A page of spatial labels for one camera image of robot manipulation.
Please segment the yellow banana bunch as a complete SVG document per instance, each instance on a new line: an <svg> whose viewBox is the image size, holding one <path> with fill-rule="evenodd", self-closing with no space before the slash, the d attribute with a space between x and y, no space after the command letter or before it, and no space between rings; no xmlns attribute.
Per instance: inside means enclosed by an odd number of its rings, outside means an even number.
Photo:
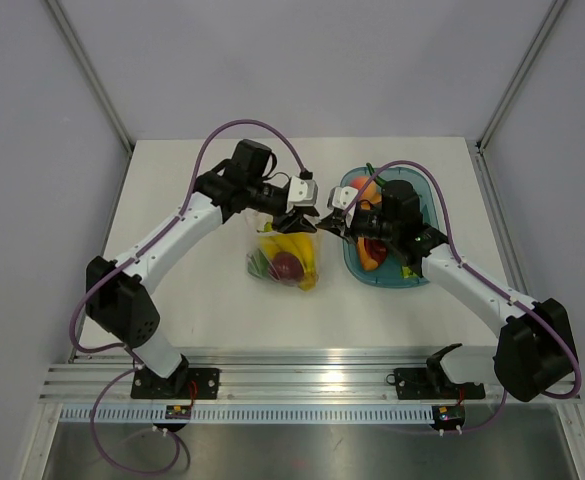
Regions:
<svg viewBox="0 0 585 480"><path fill-rule="evenodd" d="M295 255L303 265L304 277L299 282L281 282L269 280L286 286L297 287L303 291L310 291L318 283L317 247L314 237L309 233L280 234L268 232L258 237L258 249L267 257L269 262L278 252L289 252Z"/></svg>

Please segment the clear zip top bag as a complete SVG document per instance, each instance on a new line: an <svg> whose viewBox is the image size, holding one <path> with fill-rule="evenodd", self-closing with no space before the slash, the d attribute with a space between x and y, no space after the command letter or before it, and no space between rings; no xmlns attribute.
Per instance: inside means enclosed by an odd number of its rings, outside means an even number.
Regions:
<svg viewBox="0 0 585 480"><path fill-rule="evenodd" d="M279 233L271 215L248 211L246 271L252 277L302 291L319 281L321 236L316 233Z"/></svg>

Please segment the red apple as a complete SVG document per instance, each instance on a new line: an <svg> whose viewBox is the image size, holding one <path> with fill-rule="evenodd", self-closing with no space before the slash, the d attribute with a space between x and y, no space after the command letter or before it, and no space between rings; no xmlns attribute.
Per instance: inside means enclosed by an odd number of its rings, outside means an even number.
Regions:
<svg viewBox="0 0 585 480"><path fill-rule="evenodd" d="M299 282L304 277L304 269L295 255L278 252L270 262L269 274L276 281Z"/></svg>

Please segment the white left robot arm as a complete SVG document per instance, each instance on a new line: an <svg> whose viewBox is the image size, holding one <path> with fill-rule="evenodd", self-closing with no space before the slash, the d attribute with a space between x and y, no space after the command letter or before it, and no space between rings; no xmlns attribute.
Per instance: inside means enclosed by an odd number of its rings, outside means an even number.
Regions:
<svg viewBox="0 0 585 480"><path fill-rule="evenodd" d="M159 330L160 315L151 298L164 276L200 240L246 209L273 218L282 233L315 232L312 218L318 187L302 170L282 186L266 168L272 150L240 141L228 159L195 177L193 192L175 214L116 259L97 257L86 272L87 316L113 335L133 358L150 370L153 386L167 398L188 385L188 362Z"/></svg>

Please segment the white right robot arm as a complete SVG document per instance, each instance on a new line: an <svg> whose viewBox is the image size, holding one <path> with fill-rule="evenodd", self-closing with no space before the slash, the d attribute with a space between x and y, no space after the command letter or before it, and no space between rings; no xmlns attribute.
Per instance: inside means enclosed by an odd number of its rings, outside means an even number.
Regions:
<svg viewBox="0 0 585 480"><path fill-rule="evenodd" d="M384 242L404 266L471 310L494 333L496 380L517 400L552 397L551 387L568 375L574 383L567 397L578 394L578 354L568 312L560 302L538 301L481 273L458 253L451 236L425 221L411 183L386 183L378 207L364 207L358 194L354 187L333 188L331 212L319 228L351 242Z"/></svg>

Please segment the orange peach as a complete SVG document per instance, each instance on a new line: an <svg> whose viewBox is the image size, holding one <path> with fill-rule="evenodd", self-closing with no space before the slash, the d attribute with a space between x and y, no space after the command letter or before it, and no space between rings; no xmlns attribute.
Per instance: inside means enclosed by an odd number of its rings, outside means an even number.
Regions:
<svg viewBox="0 0 585 480"><path fill-rule="evenodd" d="M362 193L361 198L363 200L373 201L378 194L378 187L374 181L367 184L368 179L368 176L358 176L353 178L349 185Z"/></svg>

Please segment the green chili pepper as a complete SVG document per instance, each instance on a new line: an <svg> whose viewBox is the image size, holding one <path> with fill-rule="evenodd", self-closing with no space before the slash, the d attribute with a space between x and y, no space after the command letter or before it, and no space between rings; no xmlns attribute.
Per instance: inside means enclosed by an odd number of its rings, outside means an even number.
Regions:
<svg viewBox="0 0 585 480"><path fill-rule="evenodd" d="M365 166L366 166L366 169L367 169L370 176L372 176L376 172L376 168L371 163L367 162L365 164ZM377 183L384 183L385 182L385 180L380 175L376 176L375 181Z"/></svg>

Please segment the yellow green corn cob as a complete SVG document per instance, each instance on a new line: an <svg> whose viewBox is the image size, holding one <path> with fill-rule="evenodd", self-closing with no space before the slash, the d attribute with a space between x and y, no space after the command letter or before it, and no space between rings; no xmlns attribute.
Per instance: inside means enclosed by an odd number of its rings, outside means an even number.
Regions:
<svg viewBox="0 0 585 480"><path fill-rule="evenodd" d="M401 268L401 275L402 275L403 279L418 278L418 275L409 267L402 267Z"/></svg>

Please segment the teal plastic tray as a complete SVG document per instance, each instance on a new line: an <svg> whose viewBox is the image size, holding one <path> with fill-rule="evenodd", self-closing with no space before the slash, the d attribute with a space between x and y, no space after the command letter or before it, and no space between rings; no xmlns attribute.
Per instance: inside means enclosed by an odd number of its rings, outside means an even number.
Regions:
<svg viewBox="0 0 585 480"><path fill-rule="evenodd" d="M423 220L431 226L440 229L440 216L437 213L437 201L433 194L428 179L419 171L406 167L388 168L380 174L385 180L405 180L412 184L420 198L421 213ZM378 194L372 201L375 206L381 206L381 192L384 183L377 183ZM413 279L403 279L401 268L404 267L396 256L388 251L385 262L376 270L366 272L359 262L356 245L342 242L343 259L350 274L358 281L381 288L414 288L425 285L427 281L418 276Z"/></svg>

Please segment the right aluminium frame post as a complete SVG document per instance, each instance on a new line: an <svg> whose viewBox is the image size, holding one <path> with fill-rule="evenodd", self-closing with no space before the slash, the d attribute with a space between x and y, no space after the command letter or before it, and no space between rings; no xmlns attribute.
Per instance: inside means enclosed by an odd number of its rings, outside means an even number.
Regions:
<svg viewBox="0 0 585 480"><path fill-rule="evenodd" d="M569 0L550 2L486 126L476 141L476 149L479 154L484 155L488 150L570 4Z"/></svg>

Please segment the aluminium frame post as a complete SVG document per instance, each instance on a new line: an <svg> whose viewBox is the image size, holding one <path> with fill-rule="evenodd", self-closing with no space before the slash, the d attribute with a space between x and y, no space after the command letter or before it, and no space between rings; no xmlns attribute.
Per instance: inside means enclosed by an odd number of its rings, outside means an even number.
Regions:
<svg viewBox="0 0 585 480"><path fill-rule="evenodd" d="M73 61L76 63L86 85L118 139L123 151L128 158L131 158L134 152L135 141L103 85L76 27L73 25L69 14L63 6L63 2L59 0L43 0L42 4L50 14L52 22L58 29Z"/></svg>
<svg viewBox="0 0 585 480"><path fill-rule="evenodd" d="M488 150L570 4L569 0L550 2L486 126L476 141L476 149L479 154L484 155Z"/></svg>

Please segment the aluminium mounting rail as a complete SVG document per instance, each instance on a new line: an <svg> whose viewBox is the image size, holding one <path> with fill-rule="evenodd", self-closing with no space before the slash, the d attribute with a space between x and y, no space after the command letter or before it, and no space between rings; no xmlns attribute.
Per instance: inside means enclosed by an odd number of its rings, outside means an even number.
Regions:
<svg viewBox="0 0 585 480"><path fill-rule="evenodd" d="M194 367L220 370L222 404L398 404L386 377L425 363L433 347L230 349L185 347ZM132 367L121 352L78 354L51 365L41 403L87 403Z"/></svg>

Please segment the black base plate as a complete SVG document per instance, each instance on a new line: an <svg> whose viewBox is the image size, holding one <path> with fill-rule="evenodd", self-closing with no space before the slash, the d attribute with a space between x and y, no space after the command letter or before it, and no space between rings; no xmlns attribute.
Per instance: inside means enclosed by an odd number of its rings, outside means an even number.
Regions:
<svg viewBox="0 0 585 480"><path fill-rule="evenodd" d="M162 378L148 369L138 370L130 396L135 400L215 400L220 374L217 368L189 367Z"/></svg>
<svg viewBox="0 0 585 480"><path fill-rule="evenodd" d="M445 375L430 373L425 367L400 367L386 376L395 387L399 400L482 400L486 398L482 384L454 384Z"/></svg>

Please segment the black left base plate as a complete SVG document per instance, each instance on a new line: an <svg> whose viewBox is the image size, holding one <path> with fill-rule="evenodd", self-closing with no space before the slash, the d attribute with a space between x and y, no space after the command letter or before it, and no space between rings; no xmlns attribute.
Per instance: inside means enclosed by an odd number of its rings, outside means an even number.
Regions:
<svg viewBox="0 0 585 480"><path fill-rule="evenodd" d="M217 368L189 367L162 378L148 369L138 370L130 396L135 400L215 400L220 374Z"/></svg>

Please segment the left aluminium frame post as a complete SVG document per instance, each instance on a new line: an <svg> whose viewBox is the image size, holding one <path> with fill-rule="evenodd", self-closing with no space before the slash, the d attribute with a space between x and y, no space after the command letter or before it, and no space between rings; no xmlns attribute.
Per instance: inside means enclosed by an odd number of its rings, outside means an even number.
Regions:
<svg viewBox="0 0 585 480"><path fill-rule="evenodd" d="M59 0L43 0L42 4L50 14L52 22L58 29L73 61L76 63L86 85L118 139L123 151L128 158L131 158L134 152L135 141L103 85L76 27L73 25L69 14L63 6L63 2Z"/></svg>

